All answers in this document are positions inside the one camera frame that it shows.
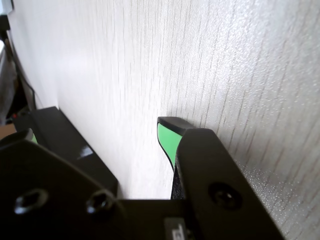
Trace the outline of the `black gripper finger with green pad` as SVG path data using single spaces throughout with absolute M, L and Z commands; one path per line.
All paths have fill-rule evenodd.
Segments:
M 283 235 L 213 130 L 174 116 L 157 129 L 158 142 L 178 173 L 190 230 L 197 240 L 281 240 Z
M 16 132 L 0 142 L 3 240 L 123 240 L 110 191 Z

